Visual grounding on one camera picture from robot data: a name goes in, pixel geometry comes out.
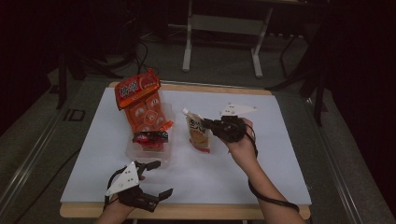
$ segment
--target orange packaging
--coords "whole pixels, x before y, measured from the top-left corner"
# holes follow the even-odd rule
[[[167,122],[158,94],[160,87],[161,82],[152,69],[115,87],[117,107],[124,110],[133,133],[157,131]]]

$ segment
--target plastic container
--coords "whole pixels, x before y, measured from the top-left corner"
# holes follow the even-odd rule
[[[162,103],[163,113],[168,120],[175,120],[175,114],[172,111],[172,106],[170,104]],[[160,161],[161,168],[167,167],[170,159],[170,154],[172,151],[172,140],[173,140],[173,130],[175,129],[172,126],[170,129],[166,130],[168,133],[168,142],[163,143],[163,149],[161,151],[153,151],[153,150],[145,150],[143,147],[137,143],[133,142],[134,134],[131,133],[128,139],[128,145],[125,150],[126,156],[131,161],[139,161],[143,163],[148,163],[152,161]]]

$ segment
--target right hand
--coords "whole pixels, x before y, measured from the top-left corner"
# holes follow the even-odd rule
[[[242,120],[251,128],[253,128],[253,123],[249,119]],[[247,134],[252,136],[252,130],[247,126]],[[257,167],[258,162],[256,159],[256,153],[254,150],[253,143],[247,136],[244,136],[238,142],[228,143],[224,142],[227,148],[230,150],[233,159],[236,164],[238,164],[245,173],[249,173],[250,170]]]

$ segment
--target dark background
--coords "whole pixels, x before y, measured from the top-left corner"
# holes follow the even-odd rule
[[[47,73],[58,66],[61,37],[92,57],[122,53],[118,44],[125,22],[166,37],[166,25],[186,24],[184,0],[142,1],[132,12],[120,11],[127,1],[2,1],[0,3],[0,134],[50,88]],[[210,14],[216,1],[201,1],[198,10]],[[379,189],[396,213],[396,75],[394,1],[334,1],[328,12],[313,55],[305,63],[326,64],[330,73],[326,87],[332,91]],[[265,7],[231,4],[219,13],[237,17],[260,17]],[[324,14],[306,13],[310,8],[279,7],[269,26],[273,34],[294,34],[303,21],[321,21]]]

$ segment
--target gray carpet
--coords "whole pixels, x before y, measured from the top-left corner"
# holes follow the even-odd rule
[[[230,45],[229,42],[240,40],[240,36],[235,36],[232,41],[225,41],[221,35],[213,40],[207,39],[205,34],[198,33],[192,48],[191,70],[184,73],[181,71],[183,36],[183,32],[180,32],[172,35],[167,42],[144,40],[148,46],[145,64],[153,67],[163,81],[262,89],[284,80],[277,61],[280,51],[288,41],[283,37],[269,36],[264,40],[260,53],[264,78],[257,79],[254,77],[248,47],[255,44],[254,39],[246,37],[240,41],[242,44]],[[292,45],[285,58],[288,71],[297,64],[305,48],[306,44],[302,39],[298,39]],[[140,58],[143,58],[145,48],[140,45],[138,51]],[[136,70],[136,64],[130,64],[117,71],[117,74],[128,77],[134,75]],[[56,71],[49,74],[51,78],[55,75]],[[90,72],[84,81],[69,78],[70,95],[64,110],[57,111],[57,96],[46,93],[1,136],[0,190],[3,192],[24,158],[35,147],[35,142],[46,130],[47,124],[54,118],[59,119],[50,137],[41,141],[43,153],[39,155],[35,169],[7,212],[4,223],[14,223],[22,214],[20,223],[93,222],[93,219],[89,218],[63,218],[59,215],[59,201],[77,156],[74,156],[53,180],[51,179],[62,164],[82,146],[102,92],[112,81],[115,79],[94,72]],[[361,159],[347,126],[332,102],[331,93],[326,92],[324,103],[327,112],[322,113],[323,128],[319,128],[312,119],[311,106],[296,93],[299,87],[300,84],[297,83],[274,94],[282,109],[291,142],[309,188],[313,202],[313,222],[395,223]],[[84,120],[77,122],[65,119],[67,109],[86,111]],[[335,160],[338,166],[332,167],[331,160]],[[340,182],[340,176],[334,174],[341,174],[341,182],[346,188],[336,187],[336,183]],[[49,186],[35,201],[49,182]],[[356,216],[351,217],[346,209],[348,205],[340,196],[345,191],[355,203],[349,207],[356,206],[358,220],[353,220]]]

